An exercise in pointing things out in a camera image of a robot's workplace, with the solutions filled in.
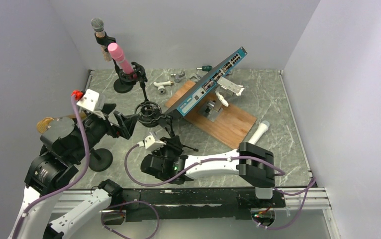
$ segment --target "white wall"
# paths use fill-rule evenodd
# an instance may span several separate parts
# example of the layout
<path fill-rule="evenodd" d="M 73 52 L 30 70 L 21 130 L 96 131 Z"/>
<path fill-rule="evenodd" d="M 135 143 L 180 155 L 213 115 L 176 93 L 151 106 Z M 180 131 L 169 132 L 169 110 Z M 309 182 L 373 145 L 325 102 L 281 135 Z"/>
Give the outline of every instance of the white wall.
<path fill-rule="evenodd" d="M 103 60 L 91 19 L 146 68 L 216 65 L 240 46 L 242 68 L 283 69 L 319 0 L 50 0 L 90 69 Z"/>
<path fill-rule="evenodd" d="M 44 117 L 71 114 L 87 70 L 47 0 L 0 0 L 0 239 L 19 211 Z"/>
<path fill-rule="evenodd" d="M 381 238 L 381 1 L 322 0 L 284 74 L 342 238 Z"/>

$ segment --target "purple cable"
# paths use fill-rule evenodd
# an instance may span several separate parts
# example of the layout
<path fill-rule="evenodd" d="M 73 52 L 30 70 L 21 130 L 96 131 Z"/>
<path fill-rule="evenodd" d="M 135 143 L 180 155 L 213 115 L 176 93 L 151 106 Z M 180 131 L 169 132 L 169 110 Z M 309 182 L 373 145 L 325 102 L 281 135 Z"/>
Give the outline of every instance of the purple cable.
<path fill-rule="evenodd" d="M 77 125 L 79 126 L 79 130 L 81 131 L 82 141 L 84 142 L 84 148 L 85 148 L 85 166 L 84 166 L 84 170 L 81 172 L 79 177 L 77 177 L 72 183 L 66 185 L 65 187 L 63 187 L 63 188 L 61 188 L 59 190 L 56 190 L 56 191 L 54 191 L 52 193 L 49 193 L 49 194 L 47 194 L 45 196 L 42 196 L 41 198 L 38 198 L 37 200 L 35 200 L 31 204 L 29 204 L 25 208 L 25 210 L 23 210 L 23 213 L 25 213 L 27 215 L 28 215 L 29 210 L 31 210 L 31 208 L 34 207 L 35 205 L 37 205 L 38 203 L 46 200 L 47 198 L 53 197 L 56 194 L 62 193 L 64 191 L 70 189 L 76 183 L 78 183 L 79 180 L 81 180 L 83 178 L 83 176 L 85 175 L 85 173 L 88 170 L 88 166 L 90 165 L 90 147 L 88 146 L 87 134 L 85 132 L 84 124 L 82 124 L 82 118 L 79 115 L 78 108 L 76 107 L 75 95 L 71 96 L 71 104 L 72 104 L 72 107 L 73 107 L 73 111 L 75 112 L 76 120 L 78 121 Z M 25 218 L 21 215 L 21 217 L 19 218 L 18 222 L 16 223 L 15 230 L 13 230 L 13 236 L 12 236 L 13 239 L 17 238 L 24 220 L 25 220 Z"/>
<path fill-rule="evenodd" d="M 158 231 L 158 227 L 160 226 L 160 216 L 158 215 L 157 211 L 155 210 L 155 208 L 154 208 L 151 204 L 149 204 L 149 203 L 147 203 L 147 202 L 144 202 L 144 201 L 133 201 L 133 202 L 127 202 L 127 203 L 122 203 L 122 204 L 117 204 L 117 205 L 114 205 L 114 206 L 110 206 L 110 207 L 108 207 L 107 209 L 109 209 L 109 208 L 115 208 L 115 207 L 120 207 L 120 206 L 123 206 L 123 205 L 132 204 L 132 203 L 142 203 L 142 204 L 145 204 L 145 205 L 147 205 L 148 207 L 150 207 L 150 208 L 154 211 L 155 216 L 157 217 L 157 226 L 155 227 L 154 232 L 153 232 L 149 237 L 147 237 L 147 238 L 145 238 L 145 239 L 150 239 L 150 238 L 152 238 L 152 237 L 155 235 L 155 233 L 157 233 L 157 231 Z M 109 230 L 110 232 L 112 232 L 112 233 L 114 233 L 114 234 L 116 234 L 116 235 L 118 235 L 118 236 L 120 236 L 120 237 L 123 237 L 123 238 L 125 238 L 125 239 L 131 239 L 131 238 L 128 238 L 127 236 L 125 236 L 125 235 L 119 233 L 118 231 L 113 230 L 113 229 L 109 228 L 108 226 L 106 226 L 106 225 L 104 224 L 104 221 L 103 221 L 105 215 L 106 215 L 106 214 L 103 214 L 103 215 L 101 216 L 101 225 L 102 225 L 105 229 L 107 229 L 107 230 Z"/>
<path fill-rule="evenodd" d="M 188 171 L 189 169 L 199 165 L 199 163 L 193 163 L 191 164 L 190 166 L 186 167 L 184 170 L 180 171 L 178 174 L 176 174 L 175 176 L 173 176 L 172 178 L 164 181 L 164 182 L 161 182 L 161 183 L 155 183 L 155 184 L 146 184 L 146 183 L 141 183 L 139 182 L 138 180 L 134 179 L 132 177 L 132 175 L 130 174 L 129 172 L 129 169 L 127 168 L 127 158 L 130 154 L 130 152 L 132 152 L 132 150 L 136 147 L 138 147 L 139 145 L 136 144 L 134 146 L 132 146 L 129 151 L 126 153 L 126 156 L 125 156 L 125 160 L 124 160 L 124 167 L 125 167 L 125 171 L 126 171 L 126 174 L 127 176 L 130 178 L 130 180 L 132 180 L 134 183 L 140 185 L 140 186 L 143 186 L 143 187 L 157 187 L 157 186 L 161 186 L 161 185 L 164 185 L 164 184 L 167 184 L 167 183 L 170 183 L 172 182 L 173 180 L 177 179 L 178 177 L 180 177 L 182 174 L 186 173 L 186 171 Z M 262 160 L 260 158 L 256 158 L 256 157 L 252 157 L 252 156 L 237 156 L 237 157 L 231 157 L 232 160 L 234 159 L 251 159 L 251 160 L 254 160 L 254 161 L 257 161 L 257 162 L 260 162 L 280 173 L 276 174 L 276 176 L 284 176 L 286 173 L 284 173 L 284 171 L 282 171 L 281 169 L 275 167 L 274 165 L 270 164 L 269 162 L 265 161 L 265 160 Z M 204 160 L 201 160 L 201 163 L 206 163 L 206 162 L 211 162 L 211 161 L 227 161 L 228 158 L 208 158 L 208 159 L 204 159 Z"/>
<path fill-rule="evenodd" d="M 302 192 L 305 192 L 305 195 L 304 195 L 304 197 L 303 197 L 302 204 L 300 205 L 299 210 L 297 211 L 296 215 L 292 218 L 292 220 L 291 220 L 289 223 L 287 223 L 287 224 L 284 225 L 284 226 L 276 227 L 276 228 L 266 227 L 266 226 L 263 226 L 263 225 L 261 225 L 261 224 L 259 224 L 259 226 L 262 227 L 262 228 L 264 228 L 264 229 L 266 229 L 266 230 L 281 230 L 281 229 L 285 229 L 285 228 L 290 227 L 290 226 L 296 221 L 296 219 L 300 216 L 300 213 L 302 212 L 303 205 L 305 204 L 306 196 L 308 195 L 308 190 L 315 184 L 315 182 L 316 182 L 316 178 L 313 177 L 313 178 L 310 180 L 310 182 L 309 182 L 308 186 L 306 187 L 306 189 L 304 189 L 304 190 L 298 192 L 298 194 L 301 194 Z"/>

